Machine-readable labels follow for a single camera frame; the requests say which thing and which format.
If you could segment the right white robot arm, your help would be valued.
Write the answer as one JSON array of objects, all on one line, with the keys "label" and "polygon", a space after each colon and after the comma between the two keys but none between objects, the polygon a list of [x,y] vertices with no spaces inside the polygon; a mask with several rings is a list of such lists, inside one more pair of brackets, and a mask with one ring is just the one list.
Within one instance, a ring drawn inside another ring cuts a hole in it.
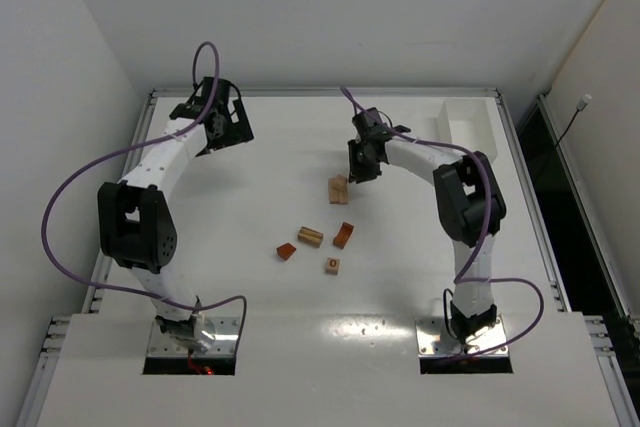
[{"label": "right white robot arm", "polygon": [[351,183],[382,174],[383,164],[403,169],[434,188],[440,225],[454,249],[454,290],[445,321],[461,343],[497,321],[491,288],[492,251],[506,203],[485,154],[458,155],[450,146],[411,140],[405,126],[385,124],[375,108],[352,117],[348,142]]}]

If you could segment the small light wood cube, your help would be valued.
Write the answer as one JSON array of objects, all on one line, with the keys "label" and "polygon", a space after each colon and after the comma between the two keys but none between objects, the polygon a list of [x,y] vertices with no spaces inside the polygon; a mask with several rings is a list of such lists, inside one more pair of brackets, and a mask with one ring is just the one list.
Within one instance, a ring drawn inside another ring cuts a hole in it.
[{"label": "small light wood cube", "polygon": [[336,175],[329,179],[329,187],[337,191],[346,191],[348,186],[348,179],[342,175]]}]

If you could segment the wood cube with letter O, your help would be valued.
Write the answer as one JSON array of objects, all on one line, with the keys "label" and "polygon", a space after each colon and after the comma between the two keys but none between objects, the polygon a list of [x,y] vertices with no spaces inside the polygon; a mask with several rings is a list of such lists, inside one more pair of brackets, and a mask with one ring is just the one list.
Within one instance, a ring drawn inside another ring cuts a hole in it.
[{"label": "wood cube with letter O", "polygon": [[338,258],[329,257],[325,265],[325,273],[327,275],[336,276],[339,274],[341,261]]}]

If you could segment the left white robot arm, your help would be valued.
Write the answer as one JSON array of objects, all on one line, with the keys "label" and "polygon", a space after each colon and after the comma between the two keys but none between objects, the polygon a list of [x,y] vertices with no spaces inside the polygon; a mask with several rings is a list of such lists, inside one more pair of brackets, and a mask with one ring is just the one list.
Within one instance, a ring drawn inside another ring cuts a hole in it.
[{"label": "left white robot arm", "polygon": [[189,163],[198,156],[249,142],[254,135],[238,87],[204,78],[170,113],[163,142],[154,144],[119,182],[97,195],[102,252],[150,295],[162,334],[183,348],[205,353],[215,341],[201,301],[170,263],[178,234],[168,201]]}]

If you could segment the long light wood plank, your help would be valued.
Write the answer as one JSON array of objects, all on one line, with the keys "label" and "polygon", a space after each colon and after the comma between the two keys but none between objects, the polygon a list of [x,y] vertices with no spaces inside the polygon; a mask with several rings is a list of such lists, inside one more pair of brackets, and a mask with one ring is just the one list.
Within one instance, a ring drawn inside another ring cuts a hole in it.
[{"label": "long light wood plank", "polygon": [[329,203],[333,205],[342,204],[342,191],[334,187],[328,189]]}]

